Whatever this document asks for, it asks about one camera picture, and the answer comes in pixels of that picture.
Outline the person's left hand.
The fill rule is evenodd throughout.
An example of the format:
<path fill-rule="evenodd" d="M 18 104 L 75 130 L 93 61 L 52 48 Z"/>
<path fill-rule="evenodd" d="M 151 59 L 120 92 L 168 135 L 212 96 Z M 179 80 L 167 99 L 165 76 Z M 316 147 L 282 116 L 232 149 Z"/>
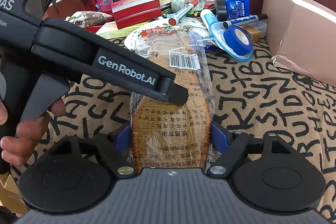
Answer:
<path fill-rule="evenodd" d="M 46 111 L 36 120 L 24 120 L 18 123 L 15 136 L 1 139 L 1 157 L 11 165 L 22 166 L 33 154 L 47 131 L 50 115 Z"/>

